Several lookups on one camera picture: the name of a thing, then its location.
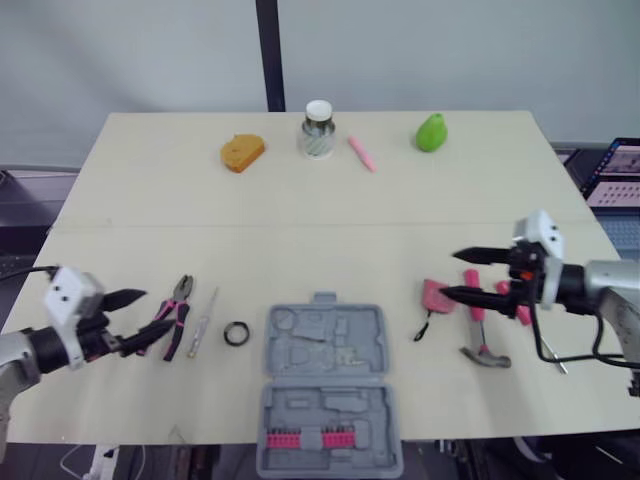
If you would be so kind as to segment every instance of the pliers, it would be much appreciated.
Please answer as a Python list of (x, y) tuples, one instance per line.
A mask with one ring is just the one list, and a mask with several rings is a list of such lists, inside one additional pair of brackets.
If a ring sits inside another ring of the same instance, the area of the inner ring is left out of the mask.
[[(176, 323), (173, 329), (173, 338), (171, 339), (167, 353), (165, 353), (162, 358), (165, 362), (170, 362), (173, 359), (176, 350), (178, 350), (178, 345), (180, 345), (182, 332), (184, 331), (184, 322), (187, 319), (187, 313), (189, 313), (190, 309), (189, 304), (187, 303), (187, 298), (189, 298), (189, 295), (191, 294), (192, 287), (193, 277), (191, 275), (184, 275), (173, 289), (173, 297), (164, 300), (160, 304), (158, 313), (153, 317), (154, 322), (161, 321), (167, 318), (173, 310), (176, 311)], [(140, 356), (144, 356), (147, 351), (146, 349), (138, 350), (136, 353)]]

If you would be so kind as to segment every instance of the table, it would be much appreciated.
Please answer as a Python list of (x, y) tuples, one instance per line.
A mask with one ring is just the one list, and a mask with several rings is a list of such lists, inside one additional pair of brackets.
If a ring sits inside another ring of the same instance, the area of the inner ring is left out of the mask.
[[(275, 303), (333, 290), (339, 301), (377, 303), (387, 317), (403, 439), (467, 438), (638, 428), (628, 372), (595, 362), (569, 375), (535, 355), (530, 329), (487, 314), (489, 344), (510, 370), (472, 364), (459, 307), (433, 318), (425, 338), (419, 306), (425, 277), (461, 283), (471, 245), (508, 246), (513, 223), (545, 208), (566, 237), (566, 261), (617, 258), (527, 112), (445, 112), (449, 140), (436, 153), (411, 146), (425, 112), (337, 113), (338, 144), (325, 161), (295, 148), (299, 113), (113, 114), (89, 155), (38, 264), (92, 272), (107, 289), (149, 294), (111, 315), (111, 331), (146, 324), (183, 273), (195, 276), (192, 311), (172, 363), (162, 345), (146, 358), (100, 359), (48, 375), (12, 407), (9, 440), (74, 443), (240, 443), (256, 439), (259, 396), (269, 381), (263, 335)], [(267, 151), (243, 174), (219, 149), (256, 133)], [(346, 143), (357, 136), (379, 170)], [(481, 268), (491, 288), (504, 266)], [(220, 287), (195, 360), (186, 350), (197, 317)], [(5, 331), (46, 324), (44, 276), (32, 275)], [(226, 346), (224, 325), (243, 320), (252, 339)], [(561, 308), (541, 314), (561, 354), (590, 347), (593, 319)], [(619, 350), (608, 329), (604, 347)]]

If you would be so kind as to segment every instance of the gray wall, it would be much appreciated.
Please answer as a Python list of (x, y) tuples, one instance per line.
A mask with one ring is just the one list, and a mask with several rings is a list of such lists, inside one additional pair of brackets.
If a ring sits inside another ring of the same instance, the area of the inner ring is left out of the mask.
[(253, 0), (2, 0), (0, 167), (79, 168), (112, 111), (266, 111)]
[(526, 109), (551, 141), (640, 135), (639, 0), (280, 0), (288, 110)]

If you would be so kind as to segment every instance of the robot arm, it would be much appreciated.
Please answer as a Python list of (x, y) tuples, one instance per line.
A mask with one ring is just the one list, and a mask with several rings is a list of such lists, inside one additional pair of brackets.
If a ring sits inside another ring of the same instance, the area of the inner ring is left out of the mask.
[(0, 335), (0, 462), (11, 402), (39, 383), (41, 374), (67, 365), (76, 370), (108, 353), (126, 357), (146, 349), (171, 329), (173, 320), (152, 322), (128, 338), (114, 337), (107, 330), (109, 319), (104, 312), (124, 308), (144, 294), (133, 289), (105, 294), (88, 273), (56, 269), (45, 295), (52, 326)]
[[(471, 263), (509, 265), (511, 287), (508, 295), (484, 292), (478, 288), (450, 287), (442, 292), (458, 302), (497, 310), (511, 318), (518, 305), (528, 305), (536, 338), (538, 356), (547, 362), (600, 360), (609, 365), (630, 368), (629, 393), (640, 397), (640, 266), (633, 261), (591, 261), (585, 266), (563, 263), (564, 239), (553, 220), (538, 210), (516, 223), (514, 246), (510, 249), (471, 247), (454, 256)], [(543, 309), (553, 303), (570, 313), (595, 315), (598, 335), (589, 355), (549, 359), (540, 347), (540, 331), (535, 305)], [(603, 333), (602, 317), (612, 326), (622, 355), (598, 351)], [(624, 357), (626, 362), (614, 360)]]

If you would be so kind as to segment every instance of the hammer head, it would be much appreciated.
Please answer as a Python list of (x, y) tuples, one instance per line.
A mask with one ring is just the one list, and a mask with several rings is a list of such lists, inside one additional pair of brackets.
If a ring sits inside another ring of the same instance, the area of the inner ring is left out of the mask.
[(510, 368), (511, 367), (511, 359), (507, 356), (497, 356), (492, 354), (486, 345), (483, 345), (484, 348), (480, 348), (479, 352), (474, 352), (467, 347), (462, 347), (460, 351), (470, 360), (477, 363), (478, 365), (482, 365), (483, 367), (490, 368)]

